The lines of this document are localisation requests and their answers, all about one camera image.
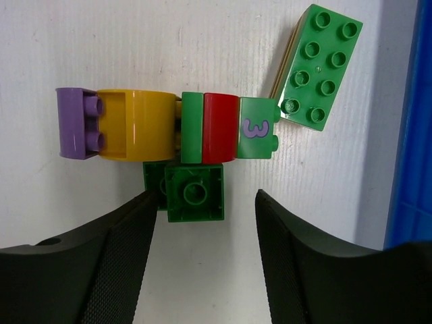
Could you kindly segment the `green square lego brick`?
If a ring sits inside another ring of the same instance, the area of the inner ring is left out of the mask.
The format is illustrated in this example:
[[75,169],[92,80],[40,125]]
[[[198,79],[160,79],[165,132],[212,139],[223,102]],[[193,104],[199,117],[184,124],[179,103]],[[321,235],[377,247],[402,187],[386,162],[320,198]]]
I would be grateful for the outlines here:
[[146,162],[143,174],[145,189],[157,194],[158,210],[169,222],[225,219],[222,164]]

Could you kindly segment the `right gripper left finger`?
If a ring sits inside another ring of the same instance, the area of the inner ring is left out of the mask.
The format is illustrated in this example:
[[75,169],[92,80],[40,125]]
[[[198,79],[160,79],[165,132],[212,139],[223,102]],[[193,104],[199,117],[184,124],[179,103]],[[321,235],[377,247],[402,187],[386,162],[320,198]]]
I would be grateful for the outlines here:
[[131,323],[157,218],[143,192],[35,245],[1,250],[2,323]]

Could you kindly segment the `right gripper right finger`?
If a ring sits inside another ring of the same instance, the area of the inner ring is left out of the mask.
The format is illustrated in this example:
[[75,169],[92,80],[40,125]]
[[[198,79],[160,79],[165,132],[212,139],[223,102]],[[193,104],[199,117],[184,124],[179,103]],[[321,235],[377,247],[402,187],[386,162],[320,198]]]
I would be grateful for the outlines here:
[[273,323],[430,323],[431,243],[373,250],[315,227],[265,191],[256,228]]

